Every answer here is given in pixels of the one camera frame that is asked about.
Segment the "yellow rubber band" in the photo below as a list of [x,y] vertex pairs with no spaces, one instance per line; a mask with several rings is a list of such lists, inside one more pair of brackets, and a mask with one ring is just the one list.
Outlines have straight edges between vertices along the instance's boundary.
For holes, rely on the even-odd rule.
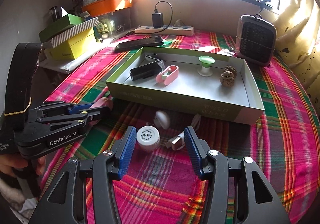
[[27,107],[23,111],[13,112],[13,113],[8,113],[8,114],[3,114],[3,115],[4,116],[12,116],[12,115],[17,115],[17,114],[22,114],[25,111],[27,111],[27,109],[29,108],[30,105],[31,105],[31,98],[30,98],[29,104],[27,105]]

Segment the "green and white suction cup holder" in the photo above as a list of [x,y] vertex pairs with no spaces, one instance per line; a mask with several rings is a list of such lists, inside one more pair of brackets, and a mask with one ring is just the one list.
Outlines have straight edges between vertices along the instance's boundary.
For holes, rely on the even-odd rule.
[[198,69],[198,73],[204,77],[210,77],[213,72],[210,69],[210,65],[214,64],[215,60],[209,56],[200,56],[199,61],[201,62],[202,66]]

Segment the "human hand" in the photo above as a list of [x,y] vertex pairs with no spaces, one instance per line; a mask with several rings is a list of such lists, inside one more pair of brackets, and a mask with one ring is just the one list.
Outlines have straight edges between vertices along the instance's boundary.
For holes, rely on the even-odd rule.
[[[45,156],[38,158],[36,174],[42,175],[45,169]],[[13,168],[25,168],[28,166],[28,161],[23,159],[20,154],[0,155],[0,171],[4,174],[16,177],[12,171]]]

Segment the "power strip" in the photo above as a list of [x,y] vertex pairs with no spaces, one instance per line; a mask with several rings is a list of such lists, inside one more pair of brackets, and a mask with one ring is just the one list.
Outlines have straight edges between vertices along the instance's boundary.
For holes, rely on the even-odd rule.
[[192,26],[181,26],[174,27],[170,25],[168,29],[165,29],[162,32],[157,33],[158,31],[166,28],[167,25],[164,25],[160,28],[154,28],[153,26],[140,26],[134,30],[134,33],[152,33],[152,34],[168,34],[168,35],[182,35],[182,36],[192,36],[193,35],[193,27]]

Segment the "orange tray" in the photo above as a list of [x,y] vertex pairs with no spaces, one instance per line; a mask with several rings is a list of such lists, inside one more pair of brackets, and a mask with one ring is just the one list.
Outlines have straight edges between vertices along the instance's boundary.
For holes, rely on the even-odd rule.
[[82,12],[89,12],[91,17],[114,12],[132,6],[132,0],[99,0],[82,7]]

